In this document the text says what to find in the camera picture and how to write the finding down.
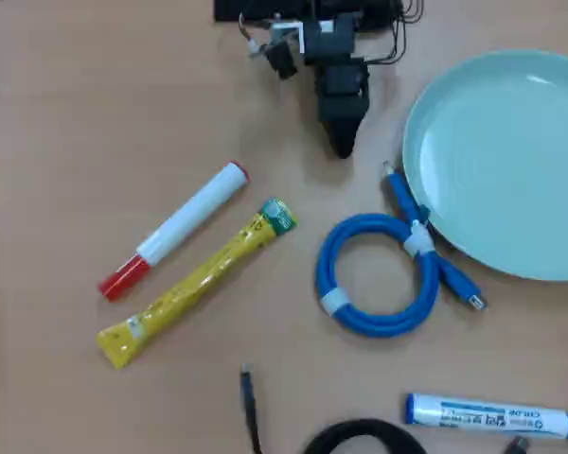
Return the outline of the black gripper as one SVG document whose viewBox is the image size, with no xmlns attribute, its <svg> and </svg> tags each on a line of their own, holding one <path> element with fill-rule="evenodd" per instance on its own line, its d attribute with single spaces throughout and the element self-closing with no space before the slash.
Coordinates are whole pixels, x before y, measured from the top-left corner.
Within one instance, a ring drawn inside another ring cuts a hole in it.
<svg viewBox="0 0 568 454">
<path fill-rule="evenodd" d="M 343 126 L 343 157 L 348 158 L 369 107 L 367 65 L 364 62 L 320 64 L 314 75 L 319 121 L 338 158 L 342 157 L 341 117 L 347 117 Z"/>
</svg>

